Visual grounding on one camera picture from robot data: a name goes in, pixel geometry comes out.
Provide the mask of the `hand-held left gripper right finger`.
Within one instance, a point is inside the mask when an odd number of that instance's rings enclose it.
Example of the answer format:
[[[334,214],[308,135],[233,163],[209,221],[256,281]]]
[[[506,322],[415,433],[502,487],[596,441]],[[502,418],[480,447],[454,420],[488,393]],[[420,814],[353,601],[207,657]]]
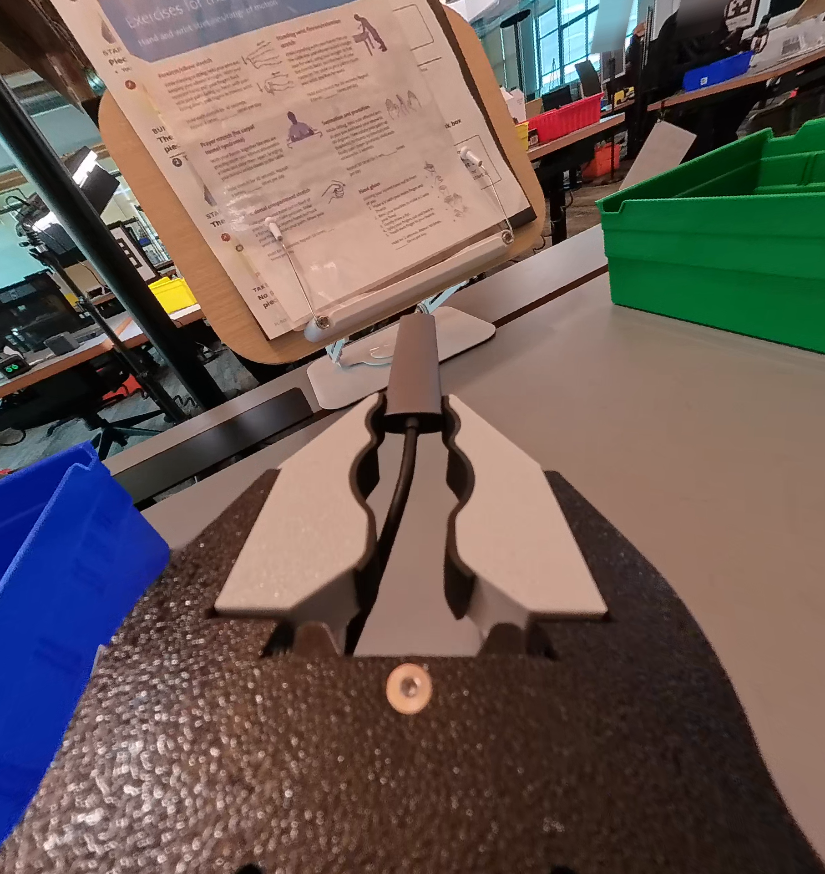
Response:
[[[549,477],[458,397],[443,398],[444,593],[479,637],[478,656],[552,656],[544,626],[608,619]]]

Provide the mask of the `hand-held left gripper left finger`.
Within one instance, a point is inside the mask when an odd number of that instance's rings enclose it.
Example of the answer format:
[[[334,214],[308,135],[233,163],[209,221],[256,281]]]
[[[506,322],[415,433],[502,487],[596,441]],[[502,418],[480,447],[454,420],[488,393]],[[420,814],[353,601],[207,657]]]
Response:
[[[385,394],[371,394],[270,472],[218,615],[320,623],[353,654],[382,575],[367,498],[380,478],[384,417]]]

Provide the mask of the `green plastic bin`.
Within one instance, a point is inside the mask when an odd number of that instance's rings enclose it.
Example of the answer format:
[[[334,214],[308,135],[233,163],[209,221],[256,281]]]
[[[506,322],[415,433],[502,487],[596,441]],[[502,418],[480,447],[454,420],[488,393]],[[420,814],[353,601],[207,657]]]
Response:
[[[614,304],[825,355],[825,116],[597,208]]]

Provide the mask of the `light grey desk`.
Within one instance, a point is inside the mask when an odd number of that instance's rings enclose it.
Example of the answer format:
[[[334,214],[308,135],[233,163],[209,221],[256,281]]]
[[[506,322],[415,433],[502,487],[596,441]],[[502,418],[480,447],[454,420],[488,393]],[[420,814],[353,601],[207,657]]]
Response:
[[[506,329],[461,397],[546,467],[603,595],[552,657],[475,645],[444,600],[453,495],[421,440],[361,643],[263,657],[264,623],[150,632],[181,785],[134,872],[825,872],[825,359],[620,310],[590,283]],[[412,650],[428,705],[401,715]]]

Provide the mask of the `cluttered wooden desk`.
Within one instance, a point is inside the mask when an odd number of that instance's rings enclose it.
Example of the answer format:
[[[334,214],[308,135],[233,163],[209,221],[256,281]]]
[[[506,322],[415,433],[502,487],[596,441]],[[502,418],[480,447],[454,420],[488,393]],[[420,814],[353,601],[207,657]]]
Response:
[[[110,326],[116,331],[120,341],[128,349],[134,349],[149,343],[144,330],[131,317],[115,316],[110,321]],[[19,373],[13,378],[0,376],[0,399],[43,382],[53,375],[68,371],[76,366],[88,363],[94,358],[115,351],[111,339],[106,335],[99,335],[87,340],[73,351],[64,355],[54,355],[49,351],[26,355],[26,360],[30,364],[29,370]]]

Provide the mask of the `long wooden desk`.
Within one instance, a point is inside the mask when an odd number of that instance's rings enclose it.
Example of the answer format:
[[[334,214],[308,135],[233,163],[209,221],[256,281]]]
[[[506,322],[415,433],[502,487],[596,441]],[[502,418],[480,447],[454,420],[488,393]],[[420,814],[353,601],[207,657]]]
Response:
[[[614,145],[616,134],[625,126],[625,113],[616,113],[528,150],[527,157],[535,167],[549,210],[548,232],[552,245],[567,238],[564,174],[593,159],[597,143],[608,140]]]
[[[809,90],[825,83],[825,42],[818,48],[800,52],[777,64],[748,71],[722,83],[704,86],[690,93],[676,93],[647,106],[647,115],[657,120],[686,127],[695,133],[710,134],[712,126],[726,129],[724,118],[747,112],[782,94]]]

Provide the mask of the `black office chair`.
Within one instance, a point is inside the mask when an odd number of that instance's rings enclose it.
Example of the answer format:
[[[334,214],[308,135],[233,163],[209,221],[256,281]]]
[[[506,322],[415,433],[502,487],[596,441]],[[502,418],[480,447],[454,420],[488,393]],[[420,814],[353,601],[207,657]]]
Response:
[[[49,427],[48,435],[53,435],[63,425],[81,421],[95,432],[91,444],[104,461],[113,447],[126,447],[131,438],[149,438],[159,433],[157,429],[143,426],[144,422],[156,418],[157,412],[113,421],[106,418],[106,411],[142,389],[134,372],[115,354],[97,356],[63,375],[75,377],[74,386],[81,388],[83,393],[77,395],[74,403],[67,405],[66,415]]]

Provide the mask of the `white instruction sheet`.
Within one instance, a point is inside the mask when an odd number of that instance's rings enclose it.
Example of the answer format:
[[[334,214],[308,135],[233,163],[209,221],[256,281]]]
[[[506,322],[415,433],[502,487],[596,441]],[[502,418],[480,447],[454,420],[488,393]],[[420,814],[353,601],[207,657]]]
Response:
[[[393,2],[393,5],[399,15],[411,16],[422,25],[438,27],[434,48],[416,48],[414,56],[423,72],[436,74],[440,112],[450,126],[456,145],[471,147],[472,152],[483,159],[484,168],[490,174],[488,178],[484,170],[476,169],[473,176],[484,185],[486,192],[490,192],[491,183],[495,183],[502,205],[514,210],[509,215],[510,224],[519,231],[535,220],[537,212],[516,178],[514,165],[505,155],[501,134],[509,135],[511,146],[516,145],[516,134],[509,131],[512,122],[503,122],[508,111],[498,96],[499,88],[496,84],[479,86],[473,77],[472,60],[464,54],[464,48],[480,50],[479,41],[461,16],[447,7],[443,7],[446,21],[440,24],[427,2]],[[144,159],[134,163],[134,146],[127,145],[130,134],[121,125],[122,116],[140,138],[139,150],[145,150],[160,170],[235,288],[240,302],[210,304],[208,313],[216,310],[226,321],[240,315],[246,307],[270,341],[287,334],[291,327],[285,311],[259,277],[251,256],[243,250],[178,138],[135,80],[127,51],[99,11],[98,3],[49,2],[49,11],[57,13],[74,44],[106,86],[98,111],[99,128],[111,157],[121,162],[122,173],[132,190],[149,203],[157,197],[157,183],[146,181]]]

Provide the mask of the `black tripod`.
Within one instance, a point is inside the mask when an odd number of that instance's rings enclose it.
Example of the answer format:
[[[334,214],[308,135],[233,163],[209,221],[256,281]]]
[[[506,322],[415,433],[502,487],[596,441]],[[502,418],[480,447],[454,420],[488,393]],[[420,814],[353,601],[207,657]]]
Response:
[[[61,260],[58,259],[55,252],[39,237],[38,231],[35,229],[35,224],[33,222],[33,216],[37,212],[36,207],[38,207],[38,203],[35,202],[35,196],[21,198],[17,195],[8,195],[7,203],[12,203],[13,201],[17,201],[19,204],[16,221],[21,228],[20,234],[25,236],[28,241],[30,254],[61,276],[64,283],[76,296],[79,307],[86,311],[93,321],[101,328],[101,331],[103,331],[109,342],[112,344],[116,357],[118,357],[132,375],[136,377],[138,383],[143,387],[143,393],[149,399],[155,401],[159,411],[163,414],[164,419],[171,425],[177,425],[186,421],[187,416],[182,407],[166,392],[160,382],[156,381],[156,379],[151,376],[149,370],[142,365],[142,360],[122,342],[121,338],[96,309],[86,293],[83,292],[74,279],[68,275],[68,272],[61,263]]]

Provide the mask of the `wooden book stand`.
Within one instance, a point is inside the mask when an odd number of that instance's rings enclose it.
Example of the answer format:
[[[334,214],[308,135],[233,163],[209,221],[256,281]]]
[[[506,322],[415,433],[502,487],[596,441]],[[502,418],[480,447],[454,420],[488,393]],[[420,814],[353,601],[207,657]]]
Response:
[[[516,208],[509,217],[515,237],[510,245],[484,259],[461,261],[460,255],[453,255],[432,271],[432,277],[418,274],[414,297],[380,300],[383,308],[373,311],[368,322],[348,326],[346,333],[351,335],[398,315],[401,303],[410,306],[425,300],[436,310],[440,360],[446,361],[489,340],[495,328],[491,322],[446,306],[445,301],[474,275],[533,248],[543,235],[546,199],[472,27],[439,2],[395,2],[394,10],[402,18],[408,38],[416,29],[412,24],[415,16],[420,16],[422,27],[431,33],[431,46],[417,48],[414,54],[425,71],[436,72],[442,111],[457,109],[450,127],[458,148],[470,147],[471,153],[483,160],[482,169],[472,171],[474,178],[490,191],[489,172],[503,207],[507,211]],[[177,143],[144,91],[127,86],[126,82],[133,80],[127,62],[120,56],[114,59],[116,66],[109,65],[107,54],[93,61],[101,67],[107,89],[99,109],[103,142],[212,329],[237,356],[257,364],[300,363],[305,356],[317,353],[308,376],[324,409],[350,406],[386,388],[390,358],[375,358],[369,349],[388,345],[391,355],[397,333],[394,324],[347,341],[337,357],[322,353],[325,341],[321,338],[310,343],[301,331],[275,339],[267,335],[249,303],[267,303],[270,318],[278,316],[279,307],[259,287],[252,262],[237,249],[238,241],[219,224],[223,215],[208,203],[206,190],[181,149],[168,151]]]

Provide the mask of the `blue-header exercise sheet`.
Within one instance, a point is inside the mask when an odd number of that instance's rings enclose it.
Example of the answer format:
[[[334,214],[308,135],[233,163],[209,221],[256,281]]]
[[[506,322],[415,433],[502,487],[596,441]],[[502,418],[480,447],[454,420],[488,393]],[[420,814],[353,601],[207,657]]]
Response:
[[[293,326],[526,208],[427,2],[98,6]]]

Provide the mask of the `black metal pole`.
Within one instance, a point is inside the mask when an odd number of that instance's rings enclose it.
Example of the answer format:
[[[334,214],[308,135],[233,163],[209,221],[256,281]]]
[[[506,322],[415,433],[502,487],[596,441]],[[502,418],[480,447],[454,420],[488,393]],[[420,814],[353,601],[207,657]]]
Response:
[[[224,403],[193,344],[152,295],[99,213],[0,75],[0,143],[67,230],[99,276],[162,355],[188,395],[206,410]]]

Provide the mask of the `grey cardboard sheet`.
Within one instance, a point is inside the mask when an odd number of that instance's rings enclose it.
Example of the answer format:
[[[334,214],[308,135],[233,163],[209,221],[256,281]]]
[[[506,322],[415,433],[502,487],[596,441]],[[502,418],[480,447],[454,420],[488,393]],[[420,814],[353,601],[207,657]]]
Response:
[[[658,121],[639,150],[619,190],[645,182],[678,167],[696,139],[695,133]]]

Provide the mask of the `black studio light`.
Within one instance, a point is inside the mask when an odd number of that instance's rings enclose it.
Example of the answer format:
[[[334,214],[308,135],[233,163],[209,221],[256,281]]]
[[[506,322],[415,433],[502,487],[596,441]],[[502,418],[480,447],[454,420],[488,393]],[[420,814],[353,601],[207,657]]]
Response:
[[[119,180],[99,164],[90,147],[81,147],[63,159],[66,169],[79,190],[98,212],[105,211],[120,188]]]

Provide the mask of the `red plastic bin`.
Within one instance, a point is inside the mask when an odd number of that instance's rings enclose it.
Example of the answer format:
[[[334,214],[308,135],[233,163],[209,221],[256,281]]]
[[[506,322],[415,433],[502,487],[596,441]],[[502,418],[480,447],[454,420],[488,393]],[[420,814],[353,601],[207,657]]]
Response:
[[[542,145],[597,124],[601,118],[603,92],[553,108],[527,120],[528,144]]]

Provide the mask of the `small blue plastic bin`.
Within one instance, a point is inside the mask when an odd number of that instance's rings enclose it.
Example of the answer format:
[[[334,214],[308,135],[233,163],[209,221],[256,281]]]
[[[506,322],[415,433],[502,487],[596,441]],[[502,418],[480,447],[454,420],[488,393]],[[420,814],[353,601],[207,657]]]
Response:
[[[682,90],[685,93],[692,93],[707,86],[719,85],[741,77],[749,71],[754,56],[754,51],[743,51],[689,70],[683,76]]]

